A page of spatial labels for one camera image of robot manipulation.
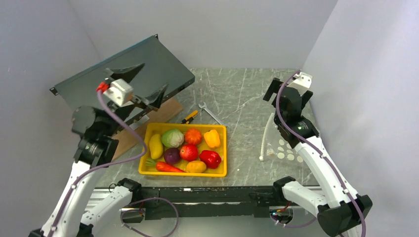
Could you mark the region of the clear polka dot zip bag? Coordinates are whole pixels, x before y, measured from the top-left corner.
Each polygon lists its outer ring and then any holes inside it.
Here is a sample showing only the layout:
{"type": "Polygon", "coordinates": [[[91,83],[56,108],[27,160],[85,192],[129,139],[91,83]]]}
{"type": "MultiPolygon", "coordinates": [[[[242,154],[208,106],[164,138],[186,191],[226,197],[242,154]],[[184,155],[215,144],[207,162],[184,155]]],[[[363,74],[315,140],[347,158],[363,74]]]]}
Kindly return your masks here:
{"type": "Polygon", "coordinates": [[[277,130],[278,126],[274,123],[275,114],[271,113],[264,128],[262,136],[259,160],[264,161],[269,158],[295,161],[303,163],[303,158],[291,148],[277,130]]]}

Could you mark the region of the purple onion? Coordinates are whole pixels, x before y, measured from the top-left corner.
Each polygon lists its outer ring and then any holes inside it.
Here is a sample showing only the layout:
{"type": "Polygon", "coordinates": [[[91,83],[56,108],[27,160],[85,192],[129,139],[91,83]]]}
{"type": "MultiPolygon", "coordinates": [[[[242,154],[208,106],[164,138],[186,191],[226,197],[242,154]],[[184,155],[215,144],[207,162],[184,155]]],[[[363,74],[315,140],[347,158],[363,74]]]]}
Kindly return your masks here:
{"type": "Polygon", "coordinates": [[[181,157],[177,148],[168,148],[164,151],[164,161],[167,164],[174,165],[180,162],[181,157]]]}

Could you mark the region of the red apple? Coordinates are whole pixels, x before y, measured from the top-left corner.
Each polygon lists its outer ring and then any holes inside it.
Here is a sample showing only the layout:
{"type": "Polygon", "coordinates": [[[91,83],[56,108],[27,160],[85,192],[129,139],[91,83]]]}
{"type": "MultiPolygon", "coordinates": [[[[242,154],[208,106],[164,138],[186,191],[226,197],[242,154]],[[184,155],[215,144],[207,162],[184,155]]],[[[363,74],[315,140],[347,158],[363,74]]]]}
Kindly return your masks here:
{"type": "Polygon", "coordinates": [[[199,156],[197,147],[193,144],[186,144],[180,148],[180,157],[186,161],[195,161],[199,156]]]}

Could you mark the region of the orange carrot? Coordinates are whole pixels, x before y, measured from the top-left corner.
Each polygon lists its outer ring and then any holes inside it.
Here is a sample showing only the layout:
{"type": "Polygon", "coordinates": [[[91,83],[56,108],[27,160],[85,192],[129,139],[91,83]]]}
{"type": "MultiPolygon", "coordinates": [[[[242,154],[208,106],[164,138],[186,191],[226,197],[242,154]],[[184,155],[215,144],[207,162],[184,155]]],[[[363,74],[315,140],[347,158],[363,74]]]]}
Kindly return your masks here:
{"type": "Polygon", "coordinates": [[[184,172],[182,169],[179,169],[175,166],[172,166],[162,161],[155,161],[153,159],[147,159],[145,163],[147,166],[155,167],[155,169],[160,172],[179,172],[179,173],[184,172]]]}

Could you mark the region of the orange yellow potato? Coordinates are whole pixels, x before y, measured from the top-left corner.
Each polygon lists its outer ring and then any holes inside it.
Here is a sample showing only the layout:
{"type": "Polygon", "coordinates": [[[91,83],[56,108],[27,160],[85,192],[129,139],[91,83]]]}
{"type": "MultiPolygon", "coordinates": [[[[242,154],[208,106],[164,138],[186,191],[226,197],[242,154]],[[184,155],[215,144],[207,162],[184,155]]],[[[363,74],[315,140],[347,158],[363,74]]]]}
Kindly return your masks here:
{"type": "Polygon", "coordinates": [[[186,165],[185,171],[188,173],[203,173],[207,169],[207,165],[200,161],[191,161],[186,165]]]}

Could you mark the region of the red bell pepper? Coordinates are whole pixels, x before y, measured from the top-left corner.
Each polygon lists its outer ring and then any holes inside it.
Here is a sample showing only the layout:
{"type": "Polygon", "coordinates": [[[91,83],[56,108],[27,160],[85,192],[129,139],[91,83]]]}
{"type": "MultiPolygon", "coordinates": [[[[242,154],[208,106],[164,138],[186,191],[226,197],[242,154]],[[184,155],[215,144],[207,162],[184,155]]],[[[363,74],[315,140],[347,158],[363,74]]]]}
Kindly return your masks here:
{"type": "Polygon", "coordinates": [[[199,159],[210,169],[217,169],[222,162],[220,155],[217,152],[210,150],[203,150],[199,154],[199,159]]]}

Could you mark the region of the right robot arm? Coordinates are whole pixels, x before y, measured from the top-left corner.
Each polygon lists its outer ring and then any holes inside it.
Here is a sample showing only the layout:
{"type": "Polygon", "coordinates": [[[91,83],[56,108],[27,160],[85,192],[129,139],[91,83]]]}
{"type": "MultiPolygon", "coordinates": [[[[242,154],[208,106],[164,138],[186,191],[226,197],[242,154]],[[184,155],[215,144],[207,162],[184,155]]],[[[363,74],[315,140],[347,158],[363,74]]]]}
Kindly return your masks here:
{"type": "Polygon", "coordinates": [[[373,202],[368,195],[360,195],[344,178],[326,151],[318,130],[302,115],[302,109],[313,95],[309,86],[301,93],[295,87],[297,79],[285,82],[273,78],[263,99],[276,98],[273,118],[281,136],[294,149],[317,180],[322,194],[318,194],[288,176],[273,184],[272,198],[278,205],[295,203],[311,213],[322,230],[330,237],[366,236],[366,221],[373,202]]]}

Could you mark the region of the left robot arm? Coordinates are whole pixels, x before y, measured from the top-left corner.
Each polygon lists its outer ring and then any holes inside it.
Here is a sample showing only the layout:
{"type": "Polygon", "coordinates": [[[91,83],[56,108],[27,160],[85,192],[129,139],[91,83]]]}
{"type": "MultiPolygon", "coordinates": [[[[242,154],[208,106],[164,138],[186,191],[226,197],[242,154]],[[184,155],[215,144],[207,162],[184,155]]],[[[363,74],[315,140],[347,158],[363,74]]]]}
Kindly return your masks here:
{"type": "Polygon", "coordinates": [[[139,138],[127,117],[134,108],[158,110],[166,85],[146,97],[136,96],[131,81],[143,64],[122,69],[107,69],[107,78],[97,87],[101,108],[80,106],[72,115],[71,131],[80,137],[68,182],[54,211],[32,237],[92,237],[125,207],[136,207],[142,201],[141,185],[124,178],[116,189],[93,209],[86,210],[96,184],[105,169],[114,165],[113,157],[119,141],[113,136],[120,128],[139,138]]]}

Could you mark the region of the wooden board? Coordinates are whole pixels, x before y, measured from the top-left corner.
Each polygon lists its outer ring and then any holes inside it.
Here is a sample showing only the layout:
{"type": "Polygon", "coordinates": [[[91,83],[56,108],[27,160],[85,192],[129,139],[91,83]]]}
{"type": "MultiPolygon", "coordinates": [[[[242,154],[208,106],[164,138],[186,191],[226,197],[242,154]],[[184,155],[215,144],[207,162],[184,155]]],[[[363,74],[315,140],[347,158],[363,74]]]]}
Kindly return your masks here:
{"type": "MultiPolygon", "coordinates": [[[[157,111],[151,111],[147,114],[148,120],[141,124],[138,128],[134,131],[145,140],[145,134],[147,125],[149,123],[165,123],[168,122],[170,119],[175,117],[183,110],[183,106],[176,100],[176,99],[169,99],[164,102],[161,108],[157,111]]],[[[126,153],[129,149],[133,148],[136,144],[139,143],[138,139],[136,139],[131,133],[126,130],[122,130],[118,132],[113,139],[119,140],[117,149],[115,154],[112,158],[112,161],[117,160],[121,155],[126,153]]]]}

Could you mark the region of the green cabbage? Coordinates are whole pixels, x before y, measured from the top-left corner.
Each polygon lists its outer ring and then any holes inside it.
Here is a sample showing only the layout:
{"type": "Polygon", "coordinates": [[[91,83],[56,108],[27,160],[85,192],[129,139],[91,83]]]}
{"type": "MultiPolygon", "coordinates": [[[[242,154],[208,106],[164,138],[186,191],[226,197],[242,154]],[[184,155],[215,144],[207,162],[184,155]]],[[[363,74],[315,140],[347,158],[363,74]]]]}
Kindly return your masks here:
{"type": "Polygon", "coordinates": [[[184,135],[179,129],[171,129],[161,136],[161,142],[167,148],[178,148],[184,142],[184,135]]]}

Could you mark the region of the yellow mango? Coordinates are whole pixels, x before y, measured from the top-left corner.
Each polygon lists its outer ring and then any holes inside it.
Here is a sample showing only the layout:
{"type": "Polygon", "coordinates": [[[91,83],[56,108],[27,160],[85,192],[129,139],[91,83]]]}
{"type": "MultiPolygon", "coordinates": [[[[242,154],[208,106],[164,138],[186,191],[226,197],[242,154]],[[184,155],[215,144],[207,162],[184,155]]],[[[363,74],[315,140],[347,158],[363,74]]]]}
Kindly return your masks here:
{"type": "Polygon", "coordinates": [[[160,134],[154,134],[149,141],[150,157],[153,160],[159,159],[164,152],[164,146],[160,134]]]}

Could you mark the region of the silver wrench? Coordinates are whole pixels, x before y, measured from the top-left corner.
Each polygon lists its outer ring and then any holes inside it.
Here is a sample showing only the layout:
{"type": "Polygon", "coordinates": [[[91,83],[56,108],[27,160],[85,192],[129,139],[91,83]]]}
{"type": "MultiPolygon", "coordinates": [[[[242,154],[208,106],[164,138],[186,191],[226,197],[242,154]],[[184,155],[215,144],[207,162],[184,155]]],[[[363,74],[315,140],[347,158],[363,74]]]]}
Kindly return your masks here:
{"type": "Polygon", "coordinates": [[[198,104],[199,108],[201,110],[206,111],[218,124],[220,125],[224,125],[226,127],[228,127],[228,125],[226,123],[224,123],[217,115],[215,115],[207,106],[207,104],[205,102],[202,102],[200,104],[198,104]]]}

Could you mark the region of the orange pumpkin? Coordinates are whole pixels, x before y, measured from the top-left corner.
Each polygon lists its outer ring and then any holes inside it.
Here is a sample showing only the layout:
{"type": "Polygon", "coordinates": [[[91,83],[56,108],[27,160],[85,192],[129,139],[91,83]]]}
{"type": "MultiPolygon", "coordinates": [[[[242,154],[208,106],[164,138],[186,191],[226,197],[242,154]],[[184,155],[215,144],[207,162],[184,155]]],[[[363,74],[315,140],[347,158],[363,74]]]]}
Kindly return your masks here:
{"type": "Polygon", "coordinates": [[[185,142],[192,145],[199,145],[202,138],[201,132],[194,128],[188,129],[184,135],[185,142]]]}

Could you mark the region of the yellow plastic tray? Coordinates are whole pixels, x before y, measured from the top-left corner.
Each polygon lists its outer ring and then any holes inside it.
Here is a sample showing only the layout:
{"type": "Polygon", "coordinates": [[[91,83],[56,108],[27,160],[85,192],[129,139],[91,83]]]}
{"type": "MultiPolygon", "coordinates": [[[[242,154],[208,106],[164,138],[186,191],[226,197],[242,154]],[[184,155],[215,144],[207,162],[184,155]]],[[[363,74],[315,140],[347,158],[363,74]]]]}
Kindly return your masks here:
{"type": "Polygon", "coordinates": [[[170,129],[179,129],[181,132],[186,132],[189,128],[195,128],[200,132],[208,132],[215,130],[220,136],[220,147],[214,149],[221,157],[221,163],[216,169],[208,168],[202,173],[186,172],[187,161],[182,160],[175,164],[174,167],[182,169],[183,172],[163,172],[158,171],[154,165],[147,165],[146,161],[150,158],[150,151],[141,157],[138,167],[138,172],[142,175],[160,175],[160,176],[184,176],[184,177],[225,177],[227,175],[227,129],[224,125],[209,125],[209,124],[177,124],[177,123],[150,123],[147,125],[144,141],[149,143],[151,137],[155,134],[163,135],[164,132],[170,129]]]}

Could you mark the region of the yellow bell pepper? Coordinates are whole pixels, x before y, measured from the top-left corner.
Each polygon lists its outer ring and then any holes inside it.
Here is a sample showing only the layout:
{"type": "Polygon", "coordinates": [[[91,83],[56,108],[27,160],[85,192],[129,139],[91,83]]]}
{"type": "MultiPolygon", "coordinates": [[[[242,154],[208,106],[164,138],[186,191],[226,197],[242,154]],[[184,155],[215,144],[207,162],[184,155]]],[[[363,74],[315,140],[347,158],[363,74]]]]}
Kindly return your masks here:
{"type": "Polygon", "coordinates": [[[218,148],[221,145],[220,136],[214,129],[204,133],[204,140],[211,149],[218,148]]]}

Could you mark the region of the yellow handled screwdriver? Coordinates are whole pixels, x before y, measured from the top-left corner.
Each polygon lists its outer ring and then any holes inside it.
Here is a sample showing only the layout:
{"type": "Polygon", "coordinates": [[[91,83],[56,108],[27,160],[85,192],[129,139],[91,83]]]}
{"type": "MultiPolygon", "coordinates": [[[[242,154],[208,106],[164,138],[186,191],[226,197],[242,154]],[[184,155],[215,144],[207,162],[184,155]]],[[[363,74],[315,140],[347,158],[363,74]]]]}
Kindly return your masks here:
{"type": "Polygon", "coordinates": [[[193,111],[181,121],[181,124],[190,124],[198,113],[197,110],[193,111]]]}

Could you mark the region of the black aluminium base frame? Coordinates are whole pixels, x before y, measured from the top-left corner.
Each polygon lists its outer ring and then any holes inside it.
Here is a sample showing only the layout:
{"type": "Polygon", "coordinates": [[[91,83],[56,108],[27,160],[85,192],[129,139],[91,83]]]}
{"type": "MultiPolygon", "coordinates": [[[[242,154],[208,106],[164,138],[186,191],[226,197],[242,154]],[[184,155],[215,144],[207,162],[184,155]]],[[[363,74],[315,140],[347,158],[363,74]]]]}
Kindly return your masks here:
{"type": "Polygon", "coordinates": [[[138,200],[144,204],[127,206],[141,209],[146,220],[175,217],[175,211],[165,200],[177,208],[180,217],[252,216],[267,218],[277,209],[291,210],[295,203],[274,198],[272,186],[233,187],[142,187],[138,200]]]}

